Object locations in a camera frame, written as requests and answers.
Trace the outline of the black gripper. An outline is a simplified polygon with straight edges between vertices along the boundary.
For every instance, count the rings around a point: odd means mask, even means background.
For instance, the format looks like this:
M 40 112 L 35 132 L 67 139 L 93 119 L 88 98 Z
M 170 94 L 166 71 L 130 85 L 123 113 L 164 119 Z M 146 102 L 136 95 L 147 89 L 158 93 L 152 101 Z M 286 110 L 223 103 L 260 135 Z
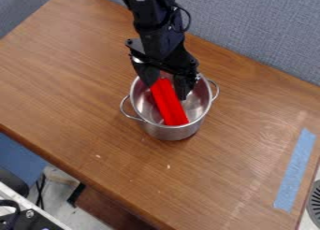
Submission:
M 130 60 L 140 81 L 147 87 L 156 82 L 160 71 L 174 76 L 174 88 L 178 99 L 183 101 L 197 83 L 198 60 L 179 42 L 166 56 L 155 57 L 146 53 L 139 38 L 130 38 L 124 42 L 130 49 Z

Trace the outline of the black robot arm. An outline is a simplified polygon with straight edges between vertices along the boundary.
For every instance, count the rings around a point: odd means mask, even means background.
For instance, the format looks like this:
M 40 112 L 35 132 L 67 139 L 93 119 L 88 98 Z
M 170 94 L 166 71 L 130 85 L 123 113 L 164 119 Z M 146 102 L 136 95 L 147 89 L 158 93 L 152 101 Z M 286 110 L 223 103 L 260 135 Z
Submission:
M 179 101 L 193 91 L 198 76 L 198 60 L 185 49 L 182 14 L 190 15 L 177 0 L 122 0 L 131 11 L 138 38 L 126 39 L 131 65 L 147 87 L 160 78 L 160 71 L 172 75 Z

